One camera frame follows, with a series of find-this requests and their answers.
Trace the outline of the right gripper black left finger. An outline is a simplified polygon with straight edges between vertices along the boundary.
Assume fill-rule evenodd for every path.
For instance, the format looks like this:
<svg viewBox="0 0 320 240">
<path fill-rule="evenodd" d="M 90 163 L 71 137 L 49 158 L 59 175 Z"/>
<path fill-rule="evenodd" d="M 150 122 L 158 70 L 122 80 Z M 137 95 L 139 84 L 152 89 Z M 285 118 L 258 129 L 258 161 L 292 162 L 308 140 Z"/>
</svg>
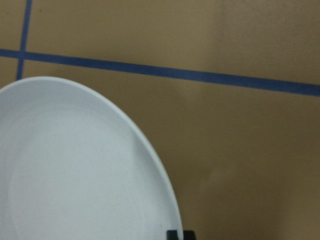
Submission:
<svg viewBox="0 0 320 240">
<path fill-rule="evenodd" d="M 178 240 L 177 230 L 167 230 L 166 231 L 166 240 Z"/>
</svg>

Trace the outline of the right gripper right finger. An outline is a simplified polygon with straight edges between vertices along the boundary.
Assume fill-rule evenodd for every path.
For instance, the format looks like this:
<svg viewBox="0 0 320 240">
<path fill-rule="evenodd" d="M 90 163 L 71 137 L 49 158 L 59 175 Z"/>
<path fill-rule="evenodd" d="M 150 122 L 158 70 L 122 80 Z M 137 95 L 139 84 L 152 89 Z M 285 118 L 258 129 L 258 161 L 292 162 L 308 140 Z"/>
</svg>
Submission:
<svg viewBox="0 0 320 240">
<path fill-rule="evenodd" d="M 183 240 L 196 240 L 195 232 L 193 230 L 184 230 Z"/>
</svg>

